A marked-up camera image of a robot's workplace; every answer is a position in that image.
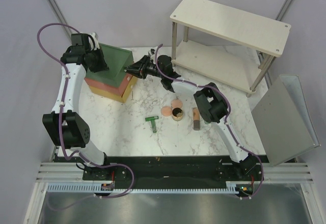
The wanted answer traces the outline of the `green top drawer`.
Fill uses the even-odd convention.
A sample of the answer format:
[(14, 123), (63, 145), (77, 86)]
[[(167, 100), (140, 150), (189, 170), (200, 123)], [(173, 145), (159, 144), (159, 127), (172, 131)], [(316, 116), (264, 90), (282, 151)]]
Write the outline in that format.
[(126, 73), (124, 68), (133, 64), (133, 54), (130, 50), (121, 49), (115, 58), (117, 75), (115, 77), (116, 86), (119, 87)]

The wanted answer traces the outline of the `brown foundation bottle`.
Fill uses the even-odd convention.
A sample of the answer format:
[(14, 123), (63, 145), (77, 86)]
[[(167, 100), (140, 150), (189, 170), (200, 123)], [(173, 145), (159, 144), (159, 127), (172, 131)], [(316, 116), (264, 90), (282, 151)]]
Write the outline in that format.
[(200, 113), (197, 107), (193, 108), (193, 130), (198, 131), (201, 128)]

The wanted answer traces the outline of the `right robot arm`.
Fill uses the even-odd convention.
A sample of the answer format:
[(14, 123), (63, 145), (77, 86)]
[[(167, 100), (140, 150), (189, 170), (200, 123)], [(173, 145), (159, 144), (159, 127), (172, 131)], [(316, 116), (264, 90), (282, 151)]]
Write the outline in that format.
[(174, 71), (171, 57), (160, 55), (154, 62), (151, 56), (145, 55), (139, 61), (124, 68), (124, 71), (140, 79), (155, 76), (167, 91), (189, 93), (194, 97), (202, 119), (213, 124), (223, 143), (227, 147), (230, 159), (235, 165), (233, 174), (239, 180), (245, 180), (256, 165), (256, 157), (245, 149), (228, 119), (231, 106), (227, 98), (219, 91), (216, 84), (197, 85), (184, 80)]

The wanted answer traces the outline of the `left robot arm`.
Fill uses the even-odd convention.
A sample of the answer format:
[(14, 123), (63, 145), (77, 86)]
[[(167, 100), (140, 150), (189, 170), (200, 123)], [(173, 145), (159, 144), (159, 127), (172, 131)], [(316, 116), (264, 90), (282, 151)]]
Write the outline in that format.
[(59, 60), (62, 79), (57, 100), (51, 113), (44, 114), (42, 123), (53, 144), (60, 147), (66, 160), (78, 155), (101, 180), (112, 174), (110, 165), (104, 163), (106, 154), (100, 151), (90, 137), (90, 127), (79, 115), (79, 97), (87, 71), (107, 71), (102, 48), (96, 33), (76, 33), (71, 45)]

